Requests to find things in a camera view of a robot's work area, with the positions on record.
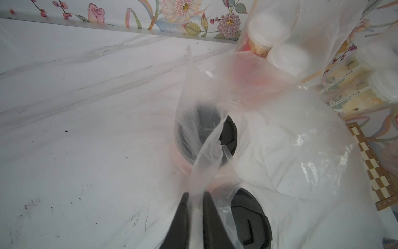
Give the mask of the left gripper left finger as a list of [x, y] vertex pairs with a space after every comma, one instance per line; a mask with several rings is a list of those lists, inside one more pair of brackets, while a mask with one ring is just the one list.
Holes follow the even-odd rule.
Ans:
[[188, 249], [189, 239], [189, 193], [184, 193], [160, 249]]

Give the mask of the red cup black lid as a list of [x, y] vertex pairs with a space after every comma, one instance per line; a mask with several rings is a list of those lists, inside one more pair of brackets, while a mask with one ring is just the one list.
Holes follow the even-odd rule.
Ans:
[[240, 188], [232, 199], [231, 211], [237, 236], [245, 249], [270, 249], [272, 230], [258, 200], [244, 188]]
[[[198, 152], [220, 124], [221, 117], [218, 110], [212, 106], [199, 105], [191, 111], [185, 112], [182, 119], [176, 123], [176, 143], [182, 157], [188, 164], [193, 165]], [[230, 116], [223, 123], [223, 130], [219, 136], [222, 146], [226, 146], [234, 156], [237, 149], [237, 128]]]

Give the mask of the red cup white lid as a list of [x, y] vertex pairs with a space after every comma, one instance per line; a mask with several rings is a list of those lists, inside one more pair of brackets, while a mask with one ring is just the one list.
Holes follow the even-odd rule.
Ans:
[[282, 16], [262, 12], [253, 17], [247, 28], [250, 51], [266, 58], [269, 51], [284, 40], [291, 32], [291, 25], [283, 21]]
[[296, 78], [303, 78], [311, 64], [307, 49], [290, 44], [280, 44], [272, 48], [266, 59], [273, 66]]

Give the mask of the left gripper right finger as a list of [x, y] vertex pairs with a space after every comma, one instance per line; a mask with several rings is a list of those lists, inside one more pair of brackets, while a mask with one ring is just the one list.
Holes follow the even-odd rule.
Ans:
[[234, 249], [210, 192], [203, 196], [204, 249]]

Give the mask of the clear plastic carrier bag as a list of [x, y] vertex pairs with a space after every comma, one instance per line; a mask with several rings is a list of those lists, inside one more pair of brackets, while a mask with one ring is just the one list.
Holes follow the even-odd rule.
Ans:
[[393, 24], [330, 68], [316, 91], [343, 119], [396, 104], [398, 25]]

